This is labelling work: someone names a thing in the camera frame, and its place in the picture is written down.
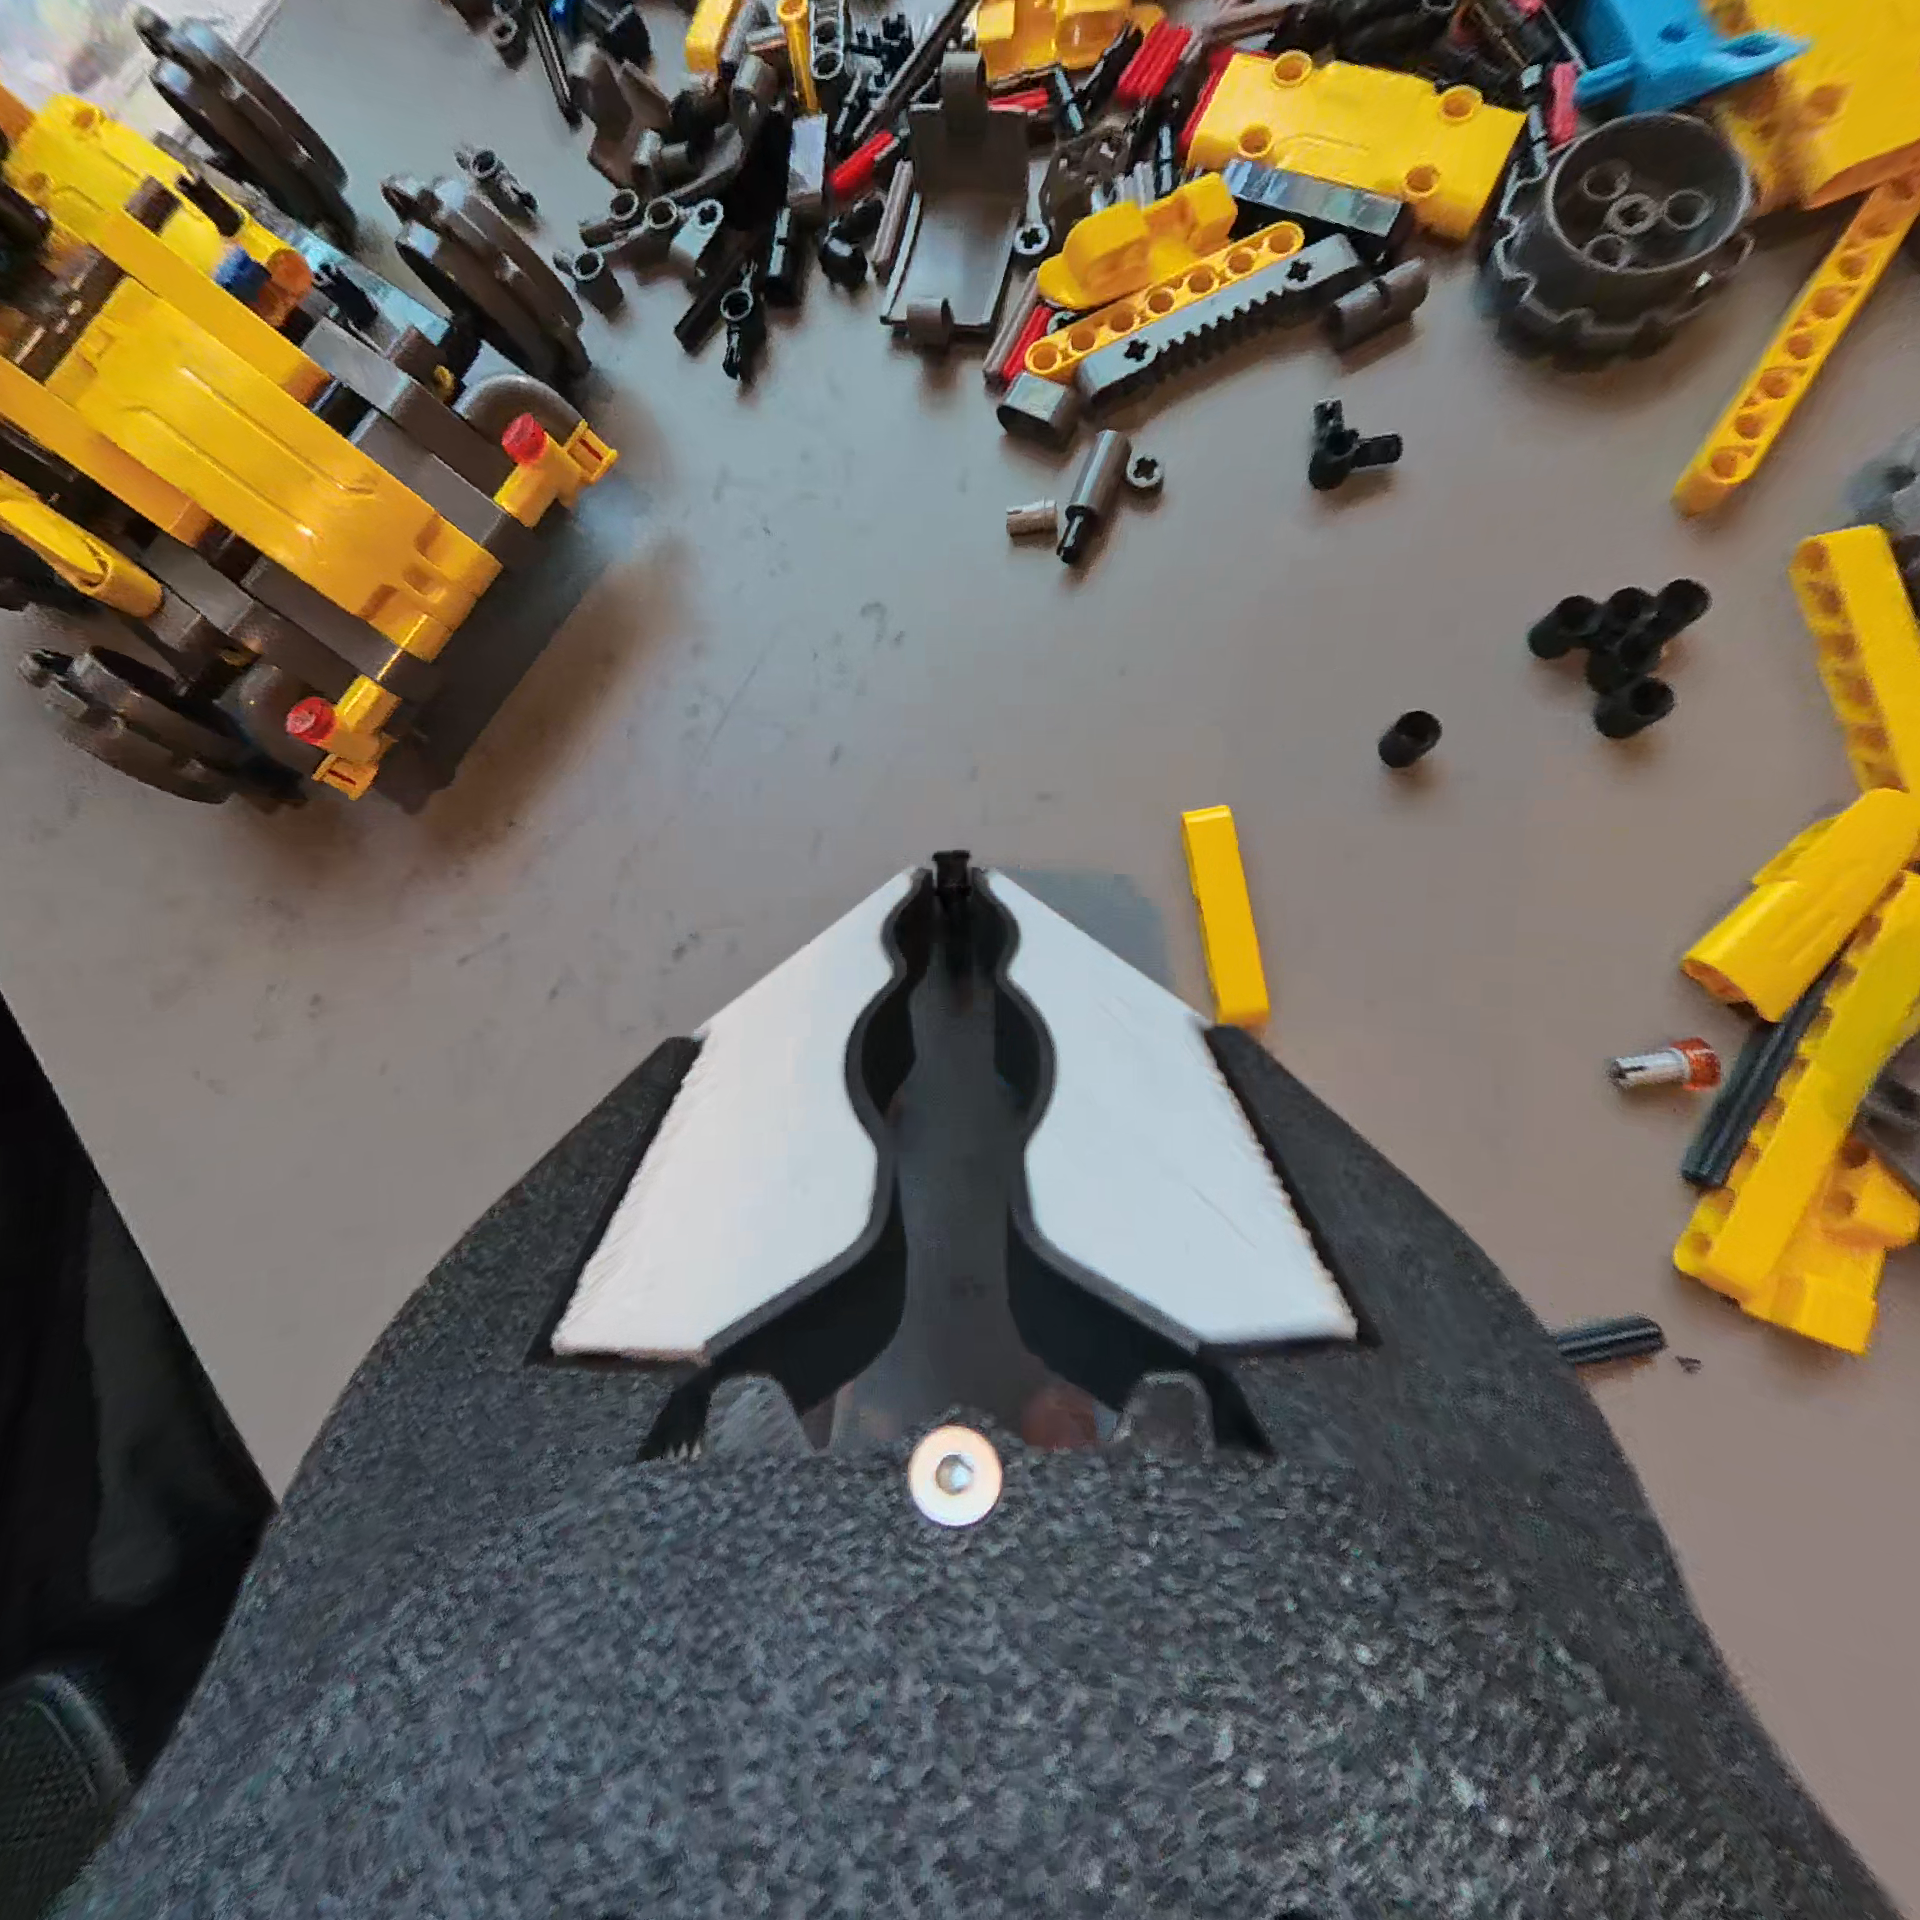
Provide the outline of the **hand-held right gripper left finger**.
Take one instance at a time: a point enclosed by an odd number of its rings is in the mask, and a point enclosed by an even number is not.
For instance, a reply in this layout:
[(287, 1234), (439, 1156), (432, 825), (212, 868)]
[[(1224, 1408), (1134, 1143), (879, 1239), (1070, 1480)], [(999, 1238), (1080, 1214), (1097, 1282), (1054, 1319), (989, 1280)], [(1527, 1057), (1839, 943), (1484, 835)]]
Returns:
[(772, 1377), (828, 1404), (889, 1346), (893, 1110), (935, 921), (931, 872), (901, 872), (699, 1028), (559, 1306), (553, 1361)]

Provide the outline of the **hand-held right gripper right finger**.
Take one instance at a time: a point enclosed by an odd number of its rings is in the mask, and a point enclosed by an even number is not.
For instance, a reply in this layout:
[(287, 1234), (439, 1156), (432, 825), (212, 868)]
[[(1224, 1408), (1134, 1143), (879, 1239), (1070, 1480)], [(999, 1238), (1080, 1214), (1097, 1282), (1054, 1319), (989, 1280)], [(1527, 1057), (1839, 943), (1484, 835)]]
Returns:
[(974, 872), (997, 1071), (1015, 1091), (1015, 1330), (1097, 1404), (1348, 1348), (1358, 1313), (1211, 1048), (1209, 1024), (1003, 872)]

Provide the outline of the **yellow toy vehicle model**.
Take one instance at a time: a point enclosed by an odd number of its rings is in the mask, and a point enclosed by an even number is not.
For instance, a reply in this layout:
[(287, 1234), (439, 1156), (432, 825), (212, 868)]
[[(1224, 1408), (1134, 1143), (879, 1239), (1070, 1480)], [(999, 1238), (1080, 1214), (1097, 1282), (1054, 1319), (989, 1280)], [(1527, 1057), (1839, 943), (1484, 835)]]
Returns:
[(392, 178), (361, 263), (344, 169), (207, 19), (132, 9), (197, 146), (4, 92), (4, 610), (64, 743), (161, 795), (364, 799), (419, 762), (456, 634), (615, 466), (568, 388), (582, 308), (494, 155)]

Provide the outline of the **short yellow beam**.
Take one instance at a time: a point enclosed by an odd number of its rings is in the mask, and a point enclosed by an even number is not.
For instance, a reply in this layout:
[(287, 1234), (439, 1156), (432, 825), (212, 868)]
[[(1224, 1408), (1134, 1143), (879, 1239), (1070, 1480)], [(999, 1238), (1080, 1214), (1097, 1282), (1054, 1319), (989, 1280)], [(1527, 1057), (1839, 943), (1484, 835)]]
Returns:
[(1271, 1000), (1232, 809), (1184, 811), (1181, 842), (1214, 1017), (1254, 1031), (1267, 1024)]

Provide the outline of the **heap of yellow grey beams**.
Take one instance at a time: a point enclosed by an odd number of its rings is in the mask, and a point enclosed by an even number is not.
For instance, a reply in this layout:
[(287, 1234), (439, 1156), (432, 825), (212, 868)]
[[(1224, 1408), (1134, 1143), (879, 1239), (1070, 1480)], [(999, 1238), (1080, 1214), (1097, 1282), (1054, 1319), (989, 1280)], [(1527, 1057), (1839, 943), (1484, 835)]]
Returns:
[(1756, 1017), (1695, 1134), (1670, 1262), (1747, 1316), (1865, 1353), (1916, 1178), (1868, 1142), (1868, 1100), (1917, 1023), (1916, 538), (1800, 543), (1789, 586), (1855, 799), (1752, 872), (1679, 975)]

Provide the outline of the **dark grey pin connectors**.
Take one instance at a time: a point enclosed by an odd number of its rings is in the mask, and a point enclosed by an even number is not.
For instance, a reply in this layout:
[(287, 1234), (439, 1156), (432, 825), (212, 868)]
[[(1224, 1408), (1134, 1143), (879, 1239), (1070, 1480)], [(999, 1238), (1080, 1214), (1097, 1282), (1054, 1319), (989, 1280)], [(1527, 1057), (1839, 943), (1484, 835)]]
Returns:
[(1059, 563), (1084, 569), (1109, 535), (1118, 506), (1151, 503), (1163, 495), (1165, 466), (1156, 450), (1141, 450), (1118, 430), (1100, 430), (1072, 470), (1060, 499), (1006, 510), (1003, 532), (1015, 545), (1048, 540)]

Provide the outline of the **black angled connector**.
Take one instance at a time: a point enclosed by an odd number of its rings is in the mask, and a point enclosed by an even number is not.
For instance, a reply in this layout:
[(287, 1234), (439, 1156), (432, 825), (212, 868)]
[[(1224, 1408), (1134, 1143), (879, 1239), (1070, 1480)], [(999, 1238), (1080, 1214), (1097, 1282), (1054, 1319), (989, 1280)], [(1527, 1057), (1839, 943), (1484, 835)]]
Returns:
[(1401, 435), (1364, 438), (1345, 423), (1342, 401), (1318, 401), (1312, 407), (1312, 450), (1307, 484), (1329, 495), (1364, 474), (1393, 470), (1403, 457)]

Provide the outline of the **black gear rack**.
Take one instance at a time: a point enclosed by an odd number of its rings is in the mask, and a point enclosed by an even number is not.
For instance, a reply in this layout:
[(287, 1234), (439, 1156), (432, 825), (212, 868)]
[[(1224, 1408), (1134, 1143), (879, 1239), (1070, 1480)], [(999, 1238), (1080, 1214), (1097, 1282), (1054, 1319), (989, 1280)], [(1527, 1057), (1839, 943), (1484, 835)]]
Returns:
[(1073, 367), (1072, 392), (1087, 411), (1103, 414), (1248, 339), (1312, 321), (1368, 276), (1368, 262), (1344, 235), (1329, 235), (1101, 345)]

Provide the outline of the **dark grey seat piece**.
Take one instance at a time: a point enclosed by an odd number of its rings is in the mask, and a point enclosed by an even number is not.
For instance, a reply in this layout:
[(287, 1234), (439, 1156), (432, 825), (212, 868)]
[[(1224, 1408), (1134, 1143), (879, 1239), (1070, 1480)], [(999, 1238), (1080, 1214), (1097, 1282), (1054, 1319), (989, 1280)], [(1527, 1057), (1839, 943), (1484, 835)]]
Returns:
[(945, 55), (939, 90), (904, 116), (913, 206), (879, 312), (919, 353), (988, 339), (1028, 195), (1019, 112), (992, 106), (977, 55)]

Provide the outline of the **thin yellow holed beam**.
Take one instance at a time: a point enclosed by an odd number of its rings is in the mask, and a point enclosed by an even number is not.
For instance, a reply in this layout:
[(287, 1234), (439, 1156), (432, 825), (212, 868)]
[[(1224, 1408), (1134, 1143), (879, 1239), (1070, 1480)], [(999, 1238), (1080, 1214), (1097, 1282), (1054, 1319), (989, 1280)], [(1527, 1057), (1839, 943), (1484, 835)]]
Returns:
[(1917, 218), (1917, 169), (1871, 187), (1807, 276), (1757, 363), (1670, 489), (1685, 519), (1716, 513), (1767, 463)]

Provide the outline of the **pile of small building parts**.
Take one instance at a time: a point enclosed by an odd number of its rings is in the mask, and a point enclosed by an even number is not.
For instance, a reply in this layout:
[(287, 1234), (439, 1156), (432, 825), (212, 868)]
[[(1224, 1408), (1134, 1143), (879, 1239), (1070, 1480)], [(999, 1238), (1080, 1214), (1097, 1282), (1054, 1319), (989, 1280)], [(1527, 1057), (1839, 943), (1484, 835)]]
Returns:
[(685, 279), (697, 304), (678, 339), (695, 353), (726, 336), (726, 375), (757, 374), (764, 315), (800, 300), (800, 247), (819, 272), (887, 298), (913, 206), (904, 116), (936, 96), (945, 55), (977, 55), (992, 106), (1019, 112), (1028, 195), (984, 345), (983, 374), (1013, 435), (1067, 442), (1092, 414), (1076, 363), (1144, 322), (1232, 286), (1307, 244), (1344, 235), (1372, 266), (1353, 294), (1302, 326), (1336, 353), (1403, 329), (1428, 295), (1421, 242), (1398, 199), (1232, 160), (1193, 169), (1184, 132), (1227, 58), (1286, 51), (1313, 63), (1393, 68), (1468, 84), (1524, 112), (1516, 160), (1544, 160), (1577, 131), (1574, 68), (1549, 55), (1477, 59), (1462, 4), (1240, 4), (1165, 17), (1144, 4), (939, 4), (913, 23), (846, 4), (697, 4), (688, 81), (660, 90), (632, 7), (580, 4), (568, 51), (541, 4), (460, 4), (503, 58), (539, 51), (557, 106), (591, 135), (612, 186), (603, 215), (556, 259), (528, 250), (537, 199), (491, 154), (456, 152), (454, 177), (419, 190), (403, 252), (439, 275), (467, 328), (529, 369), (577, 351), (577, 303), (617, 304), (620, 275)]

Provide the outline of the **dark grey toothed wheel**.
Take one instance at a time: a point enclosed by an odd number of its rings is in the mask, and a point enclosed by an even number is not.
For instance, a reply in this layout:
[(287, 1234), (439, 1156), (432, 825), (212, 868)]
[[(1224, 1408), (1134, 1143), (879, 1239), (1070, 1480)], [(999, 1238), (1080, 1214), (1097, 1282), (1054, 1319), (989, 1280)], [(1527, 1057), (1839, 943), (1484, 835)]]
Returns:
[(1756, 202), (1747, 163), (1704, 120), (1617, 116), (1513, 163), (1484, 235), (1481, 304), (1537, 356), (1647, 356), (1739, 275)]

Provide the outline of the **yellow rectangular panel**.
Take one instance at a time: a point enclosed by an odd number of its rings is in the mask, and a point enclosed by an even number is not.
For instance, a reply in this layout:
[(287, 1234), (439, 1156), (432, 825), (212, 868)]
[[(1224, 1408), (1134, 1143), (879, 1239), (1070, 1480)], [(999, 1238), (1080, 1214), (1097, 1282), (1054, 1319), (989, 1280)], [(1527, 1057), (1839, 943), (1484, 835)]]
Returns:
[(1201, 172), (1252, 160), (1403, 202), (1427, 234), (1462, 242), (1527, 131), (1475, 88), (1307, 54), (1229, 55), (1184, 132)]

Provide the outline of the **blue separator tool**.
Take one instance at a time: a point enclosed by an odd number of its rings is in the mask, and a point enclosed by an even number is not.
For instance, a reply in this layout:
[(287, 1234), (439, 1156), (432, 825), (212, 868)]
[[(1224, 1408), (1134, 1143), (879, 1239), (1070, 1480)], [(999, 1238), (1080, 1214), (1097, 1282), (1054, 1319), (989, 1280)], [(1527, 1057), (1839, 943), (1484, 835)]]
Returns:
[(1572, 100), (1584, 112), (1675, 112), (1780, 68), (1807, 39), (1765, 27), (1723, 32), (1699, 3), (1574, 3), (1581, 58)]

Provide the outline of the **stack of yellow wide beams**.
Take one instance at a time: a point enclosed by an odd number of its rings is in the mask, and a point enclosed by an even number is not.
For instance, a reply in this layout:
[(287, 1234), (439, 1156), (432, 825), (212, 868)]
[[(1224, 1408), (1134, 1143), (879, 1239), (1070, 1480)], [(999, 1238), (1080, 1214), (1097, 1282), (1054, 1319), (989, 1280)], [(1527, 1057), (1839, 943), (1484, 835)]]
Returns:
[(1709, 3), (1713, 27), (1767, 31), (1807, 49), (1709, 99), (1759, 212), (1824, 208), (1917, 160), (1916, 3)]

